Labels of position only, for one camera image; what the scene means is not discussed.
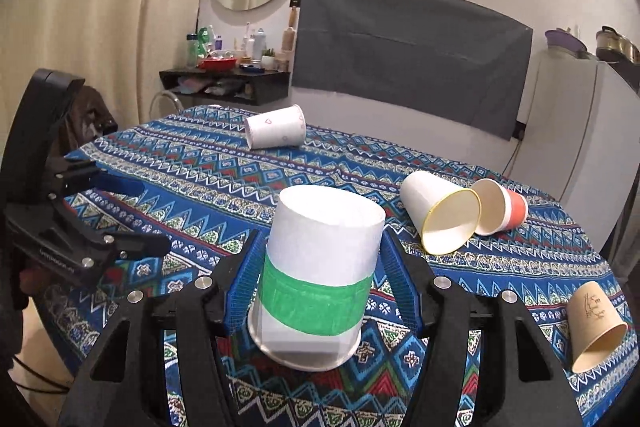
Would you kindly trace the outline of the white cup with green band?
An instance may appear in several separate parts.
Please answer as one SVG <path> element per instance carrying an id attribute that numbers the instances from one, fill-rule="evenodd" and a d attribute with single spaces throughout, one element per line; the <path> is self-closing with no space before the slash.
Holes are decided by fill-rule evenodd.
<path id="1" fill-rule="evenodd" d="M 281 191 L 247 328 L 277 363 L 336 369 L 356 351 L 385 212 L 367 197 L 319 185 Z"/>

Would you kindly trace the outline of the brown kraft paper cup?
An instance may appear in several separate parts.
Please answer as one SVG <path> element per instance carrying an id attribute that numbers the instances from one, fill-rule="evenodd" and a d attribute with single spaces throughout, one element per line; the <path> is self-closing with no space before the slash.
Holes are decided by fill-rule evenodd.
<path id="1" fill-rule="evenodd" d="M 584 373 L 604 362 L 617 349 L 628 331 L 611 300 L 598 282 L 579 286 L 566 305 L 572 372 Z"/>

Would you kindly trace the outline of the orange and white paper cup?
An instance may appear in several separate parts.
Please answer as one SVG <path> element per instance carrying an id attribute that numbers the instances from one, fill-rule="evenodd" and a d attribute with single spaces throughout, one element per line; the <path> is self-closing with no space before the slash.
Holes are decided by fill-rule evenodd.
<path id="1" fill-rule="evenodd" d="M 480 179 L 472 186 L 480 199 L 480 220 L 475 233 L 480 236 L 511 231 L 528 217 L 528 204 L 521 195 L 491 179 Z"/>

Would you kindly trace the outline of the white cup with yellow rim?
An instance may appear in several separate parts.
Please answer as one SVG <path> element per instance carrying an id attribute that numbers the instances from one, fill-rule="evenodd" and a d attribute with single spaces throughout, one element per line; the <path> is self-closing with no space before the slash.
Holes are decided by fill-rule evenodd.
<path id="1" fill-rule="evenodd" d="M 400 200 L 427 254 L 453 253 L 473 236 L 480 223 L 482 204 L 472 188 L 427 171 L 415 171 L 402 181 Z"/>

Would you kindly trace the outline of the white cup with pink dots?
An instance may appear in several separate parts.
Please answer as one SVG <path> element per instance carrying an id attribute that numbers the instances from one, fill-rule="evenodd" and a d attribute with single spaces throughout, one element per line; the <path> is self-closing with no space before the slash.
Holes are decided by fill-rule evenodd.
<path id="1" fill-rule="evenodd" d="M 246 117 L 244 128 L 250 150 L 299 146 L 306 140 L 306 119 L 297 104 Z"/>

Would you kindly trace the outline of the dark brown chair back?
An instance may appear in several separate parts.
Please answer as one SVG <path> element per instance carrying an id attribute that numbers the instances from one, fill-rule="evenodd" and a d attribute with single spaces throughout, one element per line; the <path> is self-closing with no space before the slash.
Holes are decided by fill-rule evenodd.
<path id="1" fill-rule="evenodd" d="M 58 153 L 64 156 L 117 130 L 118 124 L 100 92 L 93 87 L 82 86 L 58 129 Z"/>

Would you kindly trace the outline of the blue patterned tablecloth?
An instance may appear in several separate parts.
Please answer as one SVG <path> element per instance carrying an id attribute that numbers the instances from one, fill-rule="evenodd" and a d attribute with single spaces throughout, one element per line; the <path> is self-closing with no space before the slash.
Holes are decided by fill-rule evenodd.
<path id="1" fill-rule="evenodd" d="M 526 221 L 493 236 L 472 236 L 454 251 L 424 251 L 400 188 L 428 171 L 470 186 L 488 170 L 410 150 L 394 143 L 310 127 L 299 147 L 253 150 L 245 139 L 247 113 L 198 106 L 140 124 L 81 147 L 82 156 L 145 185 L 137 197 L 87 192 L 70 199 L 91 228 L 107 232 L 164 232 L 164 259 L 121 261 L 95 291 L 50 287 L 36 302 L 42 323 L 71 372 L 76 372 L 115 312 L 134 289 L 151 295 L 178 291 L 217 262 L 238 253 L 252 230 L 270 231 L 285 208 L 288 235 L 318 244 L 307 275 L 337 279 L 348 273 L 363 238 L 363 220 L 383 217 L 407 253 L 470 293 L 513 291 L 529 309 L 555 356 L 570 361 L 566 305 L 590 281 L 600 284 L 624 321 L 626 297 L 582 228 L 558 202 L 517 185 Z M 407 329 L 382 265 L 367 273 L 361 337 L 354 354 L 326 373 L 304 374 L 277 365 L 248 332 L 224 340 L 222 363 L 242 420 L 254 426 L 397 426 L 404 419 L 428 343 Z"/>

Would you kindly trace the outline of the red tray on shelf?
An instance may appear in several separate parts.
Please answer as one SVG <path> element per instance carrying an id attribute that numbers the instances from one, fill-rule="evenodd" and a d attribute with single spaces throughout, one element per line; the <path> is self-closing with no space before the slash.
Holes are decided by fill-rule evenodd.
<path id="1" fill-rule="evenodd" d="M 206 57 L 198 62 L 198 69 L 206 72 L 229 72 L 236 66 L 234 57 Z"/>

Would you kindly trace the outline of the green plastic bottle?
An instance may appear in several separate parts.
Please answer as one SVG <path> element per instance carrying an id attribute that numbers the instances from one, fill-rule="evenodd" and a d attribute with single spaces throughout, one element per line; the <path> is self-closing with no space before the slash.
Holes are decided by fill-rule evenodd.
<path id="1" fill-rule="evenodd" d="M 198 28 L 198 58 L 204 60 L 208 57 L 210 46 L 209 30 L 206 26 Z"/>

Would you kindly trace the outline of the small potted plant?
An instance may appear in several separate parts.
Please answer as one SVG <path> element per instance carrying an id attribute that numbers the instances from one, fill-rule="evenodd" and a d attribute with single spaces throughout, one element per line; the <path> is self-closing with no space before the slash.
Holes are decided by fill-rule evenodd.
<path id="1" fill-rule="evenodd" d="M 264 49 L 264 52 L 262 52 L 262 59 L 260 60 L 260 64 L 265 70 L 277 69 L 277 57 L 276 52 L 274 52 L 273 48 Z"/>

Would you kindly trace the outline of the white spray bottle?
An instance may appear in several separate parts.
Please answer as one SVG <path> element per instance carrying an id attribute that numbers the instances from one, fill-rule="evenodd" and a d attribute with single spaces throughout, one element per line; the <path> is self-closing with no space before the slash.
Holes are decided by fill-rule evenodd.
<path id="1" fill-rule="evenodd" d="M 254 43 L 252 49 L 252 60 L 260 62 L 264 49 L 266 48 L 266 34 L 262 28 L 254 32 Z"/>

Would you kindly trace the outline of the white refrigerator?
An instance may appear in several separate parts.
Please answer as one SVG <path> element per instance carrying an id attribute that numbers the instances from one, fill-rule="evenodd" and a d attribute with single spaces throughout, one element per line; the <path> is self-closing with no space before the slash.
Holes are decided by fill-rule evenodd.
<path id="1" fill-rule="evenodd" d="M 639 97 L 608 64 L 544 52 L 509 174 L 561 203 L 600 251 L 639 165 Z"/>

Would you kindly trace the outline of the dark grey covered television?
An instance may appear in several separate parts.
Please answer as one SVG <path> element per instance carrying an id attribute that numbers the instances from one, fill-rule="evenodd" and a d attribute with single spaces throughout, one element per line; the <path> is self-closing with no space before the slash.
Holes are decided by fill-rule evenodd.
<path id="1" fill-rule="evenodd" d="M 512 138 L 532 28 L 465 0 L 300 0 L 294 86 Z"/>

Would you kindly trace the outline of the purple bowl on refrigerator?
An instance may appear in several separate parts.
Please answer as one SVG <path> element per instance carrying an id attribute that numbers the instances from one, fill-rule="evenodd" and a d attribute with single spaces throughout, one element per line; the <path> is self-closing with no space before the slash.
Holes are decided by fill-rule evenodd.
<path id="1" fill-rule="evenodd" d="M 544 32 L 549 48 L 562 49 L 570 54 L 578 55 L 587 52 L 582 40 L 562 28 L 548 29 Z"/>

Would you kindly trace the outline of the steel cooking pot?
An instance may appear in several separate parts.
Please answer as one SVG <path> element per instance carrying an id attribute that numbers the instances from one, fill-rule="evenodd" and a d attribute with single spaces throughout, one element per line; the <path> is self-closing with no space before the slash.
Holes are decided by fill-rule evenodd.
<path id="1" fill-rule="evenodd" d="M 613 27 L 603 26 L 597 33 L 597 58 L 605 62 L 639 63 L 639 49 Z"/>

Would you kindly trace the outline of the black wall shelf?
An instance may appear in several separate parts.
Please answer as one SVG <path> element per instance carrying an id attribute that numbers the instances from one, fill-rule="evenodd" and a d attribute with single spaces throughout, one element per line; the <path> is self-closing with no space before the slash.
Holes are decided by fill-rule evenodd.
<path id="1" fill-rule="evenodd" d="M 288 72 L 209 72 L 198 68 L 160 71 L 165 90 L 190 98 L 207 98 L 217 103 L 266 106 L 288 98 Z"/>

